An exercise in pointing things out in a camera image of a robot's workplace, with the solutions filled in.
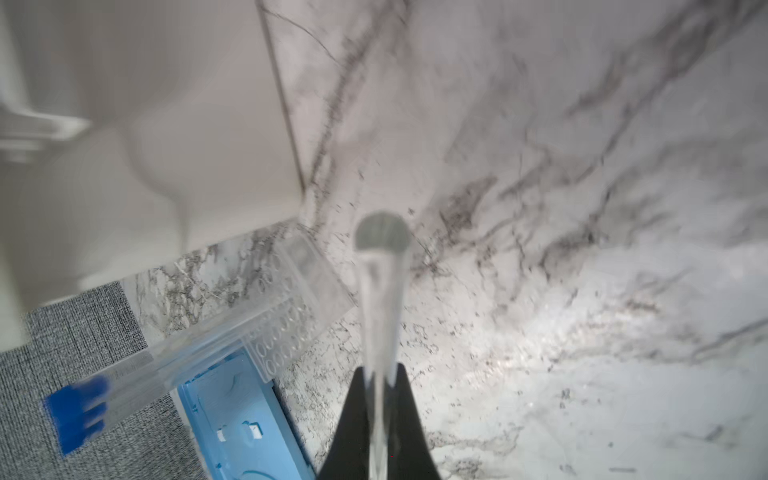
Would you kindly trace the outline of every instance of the clear plastic box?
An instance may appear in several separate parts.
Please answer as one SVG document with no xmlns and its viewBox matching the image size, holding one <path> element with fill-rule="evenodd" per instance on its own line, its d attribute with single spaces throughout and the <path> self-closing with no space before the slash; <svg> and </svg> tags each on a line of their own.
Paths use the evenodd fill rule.
<svg viewBox="0 0 768 480">
<path fill-rule="evenodd" d="M 240 348 L 248 352 L 262 380 L 269 382 L 353 305 L 303 232 L 275 242 L 260 254 L 254 268 L 255 292 L 240 305 L 49 396 L 46 403 L 63 453 L 216 368 L 217 362 Z M 104 384 L 104 389 L 93 387 Z M 103 408 L 103 402 L 105 415 L 93 418 L 94 407 Z"/>
</svg>

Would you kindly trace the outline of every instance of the white machine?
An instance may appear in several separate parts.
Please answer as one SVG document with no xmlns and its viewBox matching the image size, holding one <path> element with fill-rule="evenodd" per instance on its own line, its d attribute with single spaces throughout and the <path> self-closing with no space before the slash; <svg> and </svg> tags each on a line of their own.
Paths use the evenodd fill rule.
<svg viewBox="0 0 768 480">
<path fill-rule="evenodd" d="M 298 212 L 256 2 L 0 5 L 0 351 L 25 311 Z"/>
</svg>

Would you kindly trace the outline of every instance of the marble countertop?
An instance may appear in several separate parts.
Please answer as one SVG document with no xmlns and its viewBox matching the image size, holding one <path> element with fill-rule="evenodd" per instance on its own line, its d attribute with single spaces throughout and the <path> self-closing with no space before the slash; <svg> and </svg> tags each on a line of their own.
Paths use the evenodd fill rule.
<svg viewBox="0 0 768 480">
<path fill-rule="evenodd" d="M 764 3 L 265 0 L 299 222 L 353 294 L 356 222 L 414 233 L 444 478 L 768 475 Z M 270 234 L 126 279 L 147 340 L 236 303 Z M 316 467 L 359 349 L 353 311 L 278 378 Z"/>
</svg>

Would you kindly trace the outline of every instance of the blue tray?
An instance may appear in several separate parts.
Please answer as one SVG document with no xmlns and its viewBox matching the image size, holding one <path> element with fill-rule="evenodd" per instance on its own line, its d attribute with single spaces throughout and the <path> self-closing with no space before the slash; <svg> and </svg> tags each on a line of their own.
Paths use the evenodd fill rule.
<svg viewBox="0 0 768 480">
<path fill-rule="evenodd" d="M 215 480 L 313 480 L 311 465 L 244 349 L 178 387 Z"/>
</svg>

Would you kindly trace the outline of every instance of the textured gray placemat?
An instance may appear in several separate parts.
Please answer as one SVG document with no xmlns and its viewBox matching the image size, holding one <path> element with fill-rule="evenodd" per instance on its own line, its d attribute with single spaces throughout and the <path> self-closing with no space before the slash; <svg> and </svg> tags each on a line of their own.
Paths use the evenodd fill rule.
<svg viewBox="0 0 768 480">
<path fill-rule="evenodd" d="M 31 343 L 0 353 L 0 478 L 205 478 L 170 396 L 61 456 L 43 398 L 147 346 L 119 283 L 37 309 L 28 328 Z"/>
</svg>

